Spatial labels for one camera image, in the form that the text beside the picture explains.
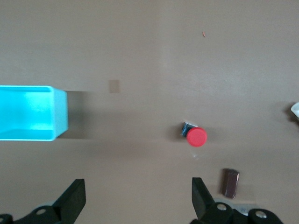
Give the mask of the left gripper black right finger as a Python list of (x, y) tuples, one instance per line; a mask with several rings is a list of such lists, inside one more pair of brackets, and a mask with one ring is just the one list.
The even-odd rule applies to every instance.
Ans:
[(192, 224), (281, 224), (280, 218), (265, 209), (250, 209), (247, 215), (226, 203), (215, 202), (200, 177), (192, 178), (192, 204), (197, 219)]

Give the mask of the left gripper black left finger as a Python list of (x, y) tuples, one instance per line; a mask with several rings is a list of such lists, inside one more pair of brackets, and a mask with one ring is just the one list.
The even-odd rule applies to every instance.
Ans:
[(73, 224), (85, 206), (85, 180), (76, 179), (52, 204), (34, 209), (18, 220), (10, 214), (1, 214), (2, 224)]

